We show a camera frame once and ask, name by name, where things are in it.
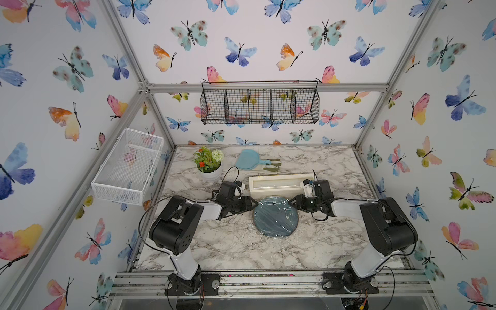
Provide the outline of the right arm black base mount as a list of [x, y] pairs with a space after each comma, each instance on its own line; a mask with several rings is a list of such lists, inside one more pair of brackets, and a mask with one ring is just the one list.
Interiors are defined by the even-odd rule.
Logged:
[[352, 269], [341, 272], [328, 272], [322, 275], [321, 288], [328, 295], [341, 294], [379, 294], [377, 284], [373, 284], [374, 275], [359, 278]]

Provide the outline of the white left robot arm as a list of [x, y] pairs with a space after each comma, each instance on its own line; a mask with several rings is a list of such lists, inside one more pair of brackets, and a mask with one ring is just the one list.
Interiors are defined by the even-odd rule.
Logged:
[[255, 209], [258, 202], [242, 194], [242, 182], [222, 182], [210, 200], [194, 201], [172, 196], [149, 230], [149, 239], [170, 256], [174, 274], [192, 280], [200, 266], [192, 257], [191, 242], [200, 223], [222, 220]]

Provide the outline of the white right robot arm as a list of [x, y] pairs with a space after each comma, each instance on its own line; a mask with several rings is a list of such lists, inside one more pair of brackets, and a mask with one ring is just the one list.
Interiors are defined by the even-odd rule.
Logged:
[[361, 220], [368, 236], [368, 245], [347, 263], [352, 278], [365, 279], [375, 275], [390, 257], [402, 256], [414, 246], [418, 234], [399, 204], [392, 197], [359, 200], [334, 196], [327, 180], [300, 183], [303, 193], [289, 200], [289, 205], [306, 213], [320, 212], [328, 218], [342, 217]]

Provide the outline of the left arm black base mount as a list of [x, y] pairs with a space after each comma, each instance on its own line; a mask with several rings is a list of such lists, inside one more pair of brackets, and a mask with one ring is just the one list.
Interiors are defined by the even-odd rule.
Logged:
[[218, 273], [203, 273], [197, 271], [191, 280], [184, 280], [172, 273], [168, 276], [165, 296], [217, 296], [220, 288]]

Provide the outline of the cream plastic wrap dispenser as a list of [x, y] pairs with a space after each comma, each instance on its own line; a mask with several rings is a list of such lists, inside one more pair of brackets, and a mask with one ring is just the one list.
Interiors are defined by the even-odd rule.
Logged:
[[249, 177], [250, 196], [261, 200], [271, 196], [293, 198], [304, 193], [303, 181], [314, 181], [312, 173]]

